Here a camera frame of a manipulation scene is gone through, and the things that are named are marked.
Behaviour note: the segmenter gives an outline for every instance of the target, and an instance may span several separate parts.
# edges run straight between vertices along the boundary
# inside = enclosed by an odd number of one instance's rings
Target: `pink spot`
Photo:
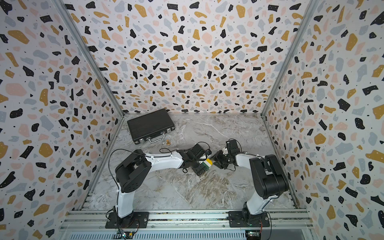
[[[355,61],[354,61],[353,59],[350,59],[350,60],[347,62],[347,64],[348,64],[348,67],[353,67],[356,63],[355,63]]]
[[[308,119],[307,121],[305,121],[304,126],[314,127],[314,126],[316,126],[316,123],[312,119]]]
[[[364,47],[364,45],[365,45],[365,42],[358,44],[355,55],[359,55],[361,53],[361,50]]]
[[[29,28],[25,27],[25,33],[36,39],[36,34],[34,34]]]
[[[148,12],[149,12],[149,14],[150,14],[152,17],[155,16],[155,14],[153,13],[153,10],[152,10],[152,7],[151,7],[151,6],[148,8]]]
[[[24,136],[24,137],[29,137],[29,128],[28,128],[28,125],[26,124],[21,124],[20,127],[19,127],[19,133],[20,135]]]
[[[11,163],[11,168],[13,169],[20,169],[21,167],[21,163]]]
[[[35,179],[35,175],[33,174],[33,165],[32,163],[27,163],[23,169],[23,177],[32,181]]]
[[[307,62],[309,62],[312,58],[313,58],[313,50],[312,50],[312,49],[309,49],[309,50],[305,53],[305,60],[306,60]]]
[[[205,33],[205,34],[203,34],[202,39],[204,40],[204,42],[206,44],[211,44],[211,42],[212,42],[212,35],[209,34],[209,33]]]
[[[15,148],[12,150],[12,159],[17,159],[19,157],[19,155],[20,155],[19,149]]]
[[[206,11],[208,14],[211,13],[211,10],[209,9],[209,5],[208,5],[207,2],[205,3],[205,11]]]
[[[118,44],[123,44],[122,36],[118,33],[113,33],[112,39],[115,40]]]

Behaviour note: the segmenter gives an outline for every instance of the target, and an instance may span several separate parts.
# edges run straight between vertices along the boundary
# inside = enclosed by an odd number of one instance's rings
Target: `patterned wall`
[[[125,112],[212,113],[263,109],[308,3],[64,2]]]
[[[0,239],[53,239],[119,119],[51,2],[0,6]]]
[[[320,1],[267,114],[320,239],[384,239],[384,2]]]

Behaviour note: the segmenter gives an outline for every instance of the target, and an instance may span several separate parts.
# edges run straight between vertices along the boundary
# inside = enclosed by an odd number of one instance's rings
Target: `gray spot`
[[[9,189],[6,193],[25,191],[26,183],[19,183],[16,187]]]
[[[375,146],[377,141],[377,135],[374,132],[369,133],[368,142],[371,144],[371,146]]]
[[[58,132],[53,132],[53,133],[51,133],[51,134],[52,134],[52,136],[54,136],[55,138],[59,138],[59,137],[60,137],[60,135],[59,135]]]
[[[53,123],[51,123],[51,121],[45,115],[40,117],[40,121],[41,126],[48,131],[51,131],[51,129],[54,127]]]
[[[327,152],[327,156],[332,156],[332,154],[333,154],[333,149],[331,149],[331,150],[329,150],[329,151]]]
[[[336,96],[340,97],[340,96],[344,95],[344,92],[345,92],[344,89],[339,88],[336,90]]]
[[[343,65],[344,65],[344,59],[337,58],[336,59],[336,71],[341,72],[343,69]]]
[[[48,2],[47,2],[47,1],[40,3],[40,6],[41,6],[41,8],[42,8],[43,10],[45,10],[45,9],[48,9],[48,8],[49,8],[49,4],[48,4]]]
[[[166,18],[164,18],[164,25],[172,31],[171,22]]]
[[[120,1],[119,4],[117,4],[115,7],[115,12],[122,13],[124,12],[124,10],[125,10],[124,1]]]
[[[365,110],[365,107],[358,108],[358,109],[353,109],[352,110],[352,114],[362,116],[364,110]]]
[[[27,98],[24,100],[24,104],[34,105],[37,101],[34,99]]]
[[[239,60],[243,60],[244,57],[245,57],[245,53],[243,51],[238,51],[236,53],[236,57],[239,59]]]
[[[319,224],[320,228],[323,229],[324,227],[324,218],[321,214],[319,214],[319,220],[317,221],[317,223]]]
[[[133,27],[136,29],[136,31],[141,31],[141,27],[139,27],[139,26],[137,26],[136,24],[132,24],[133,25]]]
[[[368,25],[362,26],[359,31],[359,35],[364,35],[368,31]]]
[[[44,228],[52,226],[52,224],[55,222],[54,219],[49,220],[49,222],[44,226]]]
[[[28,238],[28,231],[25,231],[23,228],[19,230],[19,239],[26,240]]]
[[[378,102],[382,99],[382,97],[380,97],[379,95],[376,95],[373,100],[375,100],[375,102]]]
[[[247,33],[247,31],[245,30],[244,25],[237,25],[236,28],[237,28],[237,30],[239,30],[240,34],[246,34]]]
[[[63,188],[64,188],[64,189],[67,189],[67,188],[69,188],[69,187],[72,186],[72,185],[73,185],[73,183],[68,181],[68,182],[66,182],[66,183],[63,184]]]
[[[362,194],[367,194],[367,192],[365,191],[365,189],[363,187],[356,187],[356,190],[361,192]]]
[[[95,24],[98,24],[98,23],[101,23],[99,20],[97,20],[96,18],[91,18],[91,20],[95,23]]]
[[[231,25],[229,25],[229,24],[227,24],[227,29],[228,29],[229,32],[233,31],[233,27]]]
[[[332,35],[338,35],[343,30],[343,28],[345,28],[345,24],[342,24],[340,26],[336,26],[336,27],[332,28],[329,32]]]
[[[264,31],[264,25],[265,25],[264,21],[263,21],[262,19],[260,19],[260,20],[259,20],[259,23],[257,24],[257,26],[258,26],[262,31]]]
[[[53,44],[57,44],[57,45],[61,46],[60,43],[56,40],[56,37],[51,36],[51,35],[48,34],[48,35],[47,35],[47,38],[48,38],[48,40],[49,40],[51,43],[53,43]]]
[[[353,150],[353,145],[352,143],[340,143],[338,146],[335,147],[336,152],[341,155],[346,152],[352,151]]]
[[[192,43],[190,40],[188,40],[187,44],[185,45],[186,48],[189,48],[190,46],[192,46]]]
[[[57,213],[58,211],[61,211],[61,210],[64,208],[64,206],[65,206],[65,202],[63,202],[63,203],[57,205],[57,206],[55,207],[55,209],[53,210],[53,214]]]
[[[150,34],[154,34],[154,33],[156,33],[156,31],[151,27],[151,25],[149,25],[149,24],[145,24],[144,26],[143,26]]]
[[[322,185],[320,185],[320,183],[316,183],[316,186],[318,188],[318,190],[321,192],[321,193],[328,193],[328,190],[325,189]]]
[[[324,88],[319,88],[316,91],[316,99],[317,101],[321,101],[325,97],[325,90]]]
[[[12,18],[8,17],[8,16],[5,16],[4,22],[6,24],[10,25],[11,27],[15,27],[16,26],[15,21]]]
[[[337,210],[337,215],[339,215],[340,218],[344,217],[344,212],[340,209]]]
[[[364,75],[367,75],[367,65],[366,64],[362,65],[358,69],[358,79],[357,79],[357,82],[360,82]]]
[[[373,226],[372,222],[372,211],[369,210],[367,215],[361,219],[361,221],[367,226],[367,228],[371,228]]]
[[[44,59],[44,60],[46,60],[48,58],[48,54],[46,54],[45,52],[42,52],[40,50],[35,50],[33,52],[33,55],[35,57],[38,57],[38,58],[41,58],[41,59]]]
[[[73,83],[72,78],[70,75],[63,75],[61,77],[61,82],[66,85],[71,85]]]
[[[156,51],[153,55],[155,57],[157,57],[157,59],[159,59],[159,60],[164,60],[164,53],[162,53],[160,51]]]
[[[12,137],[12,139],[9,139],[8,141],[9,142],[17,142],[17,141],[19,141],[19,137],[18,136],[11,136]]]
[[[30,58],[20,58],[23,62],[29,64],[29,65],[33,65],[33,59],[30,59]]]
[[[374,52],[376,51],[376,48],[375,47],[372,47],[372,48],[368,48],[367,49],[367,52],[370,53],[370,52]]]
[[[226,7],[227,7],[227,4],[228,4],[227,1],[223,2],[220,6],[218,6],[218,7],[216,8],[215,11],[216,11],[217,13],[223,13],[223,12],[225,11]]]
[[[39,201],[38,200],[31,202],[31,209],[34,209],[38,205],[39,205]]]

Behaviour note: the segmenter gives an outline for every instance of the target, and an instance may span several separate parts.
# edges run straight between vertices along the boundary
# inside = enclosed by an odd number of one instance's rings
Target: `gray marble surface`
[[[159,153],[159,149],[186,149],[199,141],[210,144],[213,153],[222,149],[229,138],[238,140],[243,151],[267,155],[274,154],[272,144],[260,117],[256,115],[181,115],[170,114],[175,130],[166,134],[171,145],[158,141],[154,144],[135,145],[128,130],[127,120],[137,115],[127,115],[113,149],[142,149],[146,153]],[[130,153],[116,151],[110,162],[111,171]],[[116,185],[108,166],[102,170],[87,210],[109,210],[116,204]],[[251,172],[237,167],[235,172],[212,166],[200,177],[192,169],[164,169],[151,172],[137,189],[134,209],[240,209],[255,191]],[[267,208],[295,208],[289,192],[268,204]]]

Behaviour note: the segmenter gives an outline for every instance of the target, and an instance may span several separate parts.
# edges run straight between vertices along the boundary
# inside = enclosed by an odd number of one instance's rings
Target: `black spot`
[[[31,69],[27,68],[26,66],[23,66],[23,70],[25,72],[25,75],[27,75],[27,76],[33,77],[35,75],[35,73]]]
[[[24,150],[24,152],[20,155],[20,157],[23,157],[23,158],[27,158],[28,156],[29,156],[29,154],[32,152],[32,150],[34,149],[34,147],[32,147],[32,146],[28,146],[25,150]]]
[[[43,23],[53,22],[53,20],[52,20],[50,15],[42,16],[42,17],[40,17],[40,19],[43,21]]]
[[[347,111],[348,108],[351,106],[349,103],[347,103],[346,101],[344,101],[343,99],[339,99],[339,101],[337,102],[339,104],[339,108],[344,110],[344,111]]]
[[[33,189],[33,190],[30,190],[29,192],[26,192],[25,194],[24,194],[24,197],[26,198],[26,199],[28,199],[29,201],[33,201],[33,195],[36,193],[36,190],[35,189]]]
[[[361,118],[355,118],[355,124],[358,129],[365,129]]]
[[[279,8],[279,6],[276,6],[276,5],[268,5],[268,10],[271,10],[271,11],[277,12],[278,8]]]
[[[345,162],[336,163],[336,167],[333,168],[334,171],[338,171],[345,168]]]
[[[322,15],[320,15],[320,16],[316,16],[316,17],[314,17],[313,19],[315,20],[315,21],[317,21],[317,22],[320,22],[320,20],[323,18],[323,16]]]
[[[298,10],[299,7],[300,7],[300,5],[301,5],[301,3],[298,3],[298,4],[296,4],[296,5],[293,5],[293,6],[291,6],[291,7],[289,8],[289,10]]]
[[[8,186],[11,182],[13,182],[13,180],[16,179],[14,174],[15,174],[14,171],[10,172],[8,174],[8,177],[0,184],[0,188],[4,188],[4,187]]]
[[[23,115],[23,110],[21,108],[15,110],[15,111],[12,111],[10,114],[9,114],[9,117],[10,118],[18,118],[20,117],[21,115]]]
[[[173,10],[178,11],[177,4],[167,3],[167,7],[168,7],[168,9],[173,9]]]
[[[199,2],[192,3],[189,8],[199,8]]]
[[[257,50],[260,52],[264,52],[264,51],[266,51],[266,49],[267,49],[267,46],[260,46],[257,48]]]
[[[352,197],[357,197],[357,195],[358,195],[357,191],[354,191],[354,190],[350,189],[349,187],[347,187],[345,189],[345,192],[348,193],[349,195],[351,195]]]
[[[382,25],[384,23],[384,12],[381,12],[375,20],[372,21],[371,25],[377,24],[377,25]]]
[[[184,50],[183,49],[183,45],[173,46],[173,50],[176,50],[176,51],[180,52],[180,51]]]
[[[131,29],[130,36],[133,38],[136,38],[136,33],[135,33],[135,31],[133,31],[133,29]]]
[[[362,176],[361,176],[361,180],[360,180],[360,183],[361,184],[369,184],[371,182],[371,176],[370,175],[368,175],[368,174],[363,174]]]
[[[365,94],[366,96],[367,96],[368,94],[370,94],[371,91],[373,91],[373,90],[379,90],[379,89],[377,88],[376,85],[373,85],[373,86],[370,86],[370,87],[367,87],[367,88],[363,88],[363,89],[362,89],[362,91],[364,92],[364,94]]]
[[[349,218],[349,220],[351,221],[352,225],[354,225],[355,227],[357,227],[357,223],[358,223],[358,218],[355,216],[355,215],[350,215],[350,214],[347,214],[345,215],[347,218]]]
[[[95,6],[95,2],[94,2],[94,1],[91,1],[90,3],[87,3],[87,4],[85,5],[85,7],[86,7],[86,8],[96,8],[96,6]]]

